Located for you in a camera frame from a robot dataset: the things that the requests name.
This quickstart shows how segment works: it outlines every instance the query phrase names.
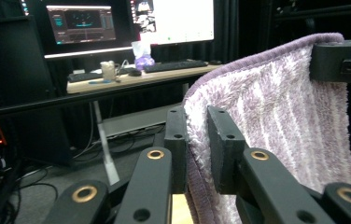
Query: black bracket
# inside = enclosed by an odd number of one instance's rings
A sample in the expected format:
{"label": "black bracket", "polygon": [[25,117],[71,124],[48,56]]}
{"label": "black bracket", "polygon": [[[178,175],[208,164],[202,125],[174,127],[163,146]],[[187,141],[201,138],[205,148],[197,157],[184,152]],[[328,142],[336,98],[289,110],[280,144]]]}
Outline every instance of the black bracket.
{"label": "black bracket", "polygon": [[185,110],[176,106],[167,112],[164,147],[173,155],[172,193],[187,191],[188,133]]}
{"label": "black bracket", "polygon": [[314,80],[351,83],[351,40],[314,45],[309,70]]}
{"label": "black bracket", "polygon": [[170,223],[172,154],[164,147],[143,150],[115,219],[120,223]]}
{"label": "black bracket", "polygon": [[[248,147],[225,110],[209,106],[207,119],[216,189],[234,191],[243,223],[351,223],[351,185],[330,184],[320,195],[299,184],[273,153]],[[231,144],[233,137],[240,142]]]}

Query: computer monitor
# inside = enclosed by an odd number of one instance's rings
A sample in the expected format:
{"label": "computer monitor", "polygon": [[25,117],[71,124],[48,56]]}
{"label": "computer monitor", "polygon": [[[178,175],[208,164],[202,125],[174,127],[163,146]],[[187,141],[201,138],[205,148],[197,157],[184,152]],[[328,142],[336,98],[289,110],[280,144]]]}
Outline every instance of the computer monitor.
{"label": "computer monitor", "polygon": [[130,50],[136,40],[129,1],[20,0],[33,15],[47,60]]}
{"label": "computer monitor", "polygon": [[213,0],[130,0],[138,39],[151,45],[214,39]]}

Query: metal bar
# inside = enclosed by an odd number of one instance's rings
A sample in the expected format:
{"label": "metal bar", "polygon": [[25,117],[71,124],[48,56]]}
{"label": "metal bar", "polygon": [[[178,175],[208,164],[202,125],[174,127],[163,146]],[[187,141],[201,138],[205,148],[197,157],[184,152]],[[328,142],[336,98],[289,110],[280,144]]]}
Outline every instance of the metal bar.
{"label": "metal bar", "polygon": [[172,193],[187,191],[188,133],[184,107],[179,105],[167,112],[164,147],[173,157]]}
{"label": "metal bar", "polygon": [[313,10],[304,10],[279,14],[274,16],[275,21],[301,20],[308,18],[322,18],[332,16],[351,15],[351,5],[340,7],[326,7]]}
{"label": "metal bar", "polygon": [[265,223],[334,223],[273,153],[247,148],[238,169]]}
{"label": "metal bar", "polygon": [[174,106],[177,105],[165,105],[131,114],[116,116],[110,119],[104,119],[103,124],[105,126],[105,134],[106,136],[112,136],[165,123],[167,111]]}
{"label": "metal bar", "polygon": [[115,218],[119,212],[120,205],[123,200],[123,196],[129,185],[130,177],[122,178],[120,181],[108,188],[108,202],[110,205],[109,217],[105,223],[114,223]]}
{"label": "metal bar", "polygon": [[264,223],[265,218],[260,209],[239,195],[236,196],[236,207],[243,224]]}
{"label": "metal bar", "polygon": [[94,104],[94,111],[96,113],[97,127],[99,130],[100,140],[101,140],[103,152],[104,152],[103,160],[104,160],[105,171],[108,176],[109,184],[113,185],[119,181],[119,175],[117,172],[117,168],[115,167],[115,163],[112,160],[111,154],[109,153],[109,147],[108,147],[108,142],[106,140],[103,121],[101,118],[99,102],[94,101],[93,104]]}
{"label": "metal bar", "polygon": [[10,105],[10,106],[3,106],[0,107],[0,119],[5,117],[16,116],[22,113],[48,109],[48,108],[59,108],[68,105],[77,105],[88,103],[91,101],[97,101],[109,97],[119,96],[119,95],[126,95],[132,92],[139,92],[144,91],[146,89],[153,89],[159,88],[159,86],[167,85],[167,84],[183,84],[190,80],[195,80],[197,77],[200,77],[204,73],[196,74],[194,76],[188,77],[174,77],[174,78],[166,78],[165,80],[156,80],[149,83],[144,84],[135,84],[127,87],[121,88],[112,88],[109,90],[104,91],[92,91],[92,92],[84,92],[74,95],[67,95],[58,97],[55,99],[33,102],[28,104],[22,105]]}
{"label": "metal bar", "polygon": [[207,126],[211,149],[211,172],[216,191],[236,194],[233,182],[236,160],[248,147],[231,116],[223,109],[207,107]]}
{"label": "metal bar", "polygon": [[351,223],[350,184],[328,184],[324,189],[321,204],[336,223]]}
{"label": "metal bar", "polygon": [[105,183],[82,180],[64,190],[42,223],[105,223],[110,212],[107,201]]}
{"label": "metal bar", "polygon": [[351,40],[314,45],[309,70],[314,80],[351,83]]}
{"label": "metal bar", "polygon": [[164,147],[143,150],[123,197],[116,224],[171,222],[172,154]]}

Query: fuzzy towel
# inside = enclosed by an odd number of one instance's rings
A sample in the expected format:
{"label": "fuzzy towel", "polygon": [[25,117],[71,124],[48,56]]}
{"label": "fuzzy towel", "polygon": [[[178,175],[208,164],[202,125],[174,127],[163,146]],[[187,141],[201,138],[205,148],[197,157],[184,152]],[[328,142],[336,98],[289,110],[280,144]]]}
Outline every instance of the fuzzy towel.
{"label": "fuzzy towel", "polygon": [[228,63],[191,86],[183,104],[190,139],[187,200],[195,223],[241,223],[234,196],[214,188],[208,105],[226,109],[247,143],[273,152],[301,184],[318,192],[331,182],[351,184],[346,84],[309,79],[313,45],[342,41],[339,34],[309,35]]}

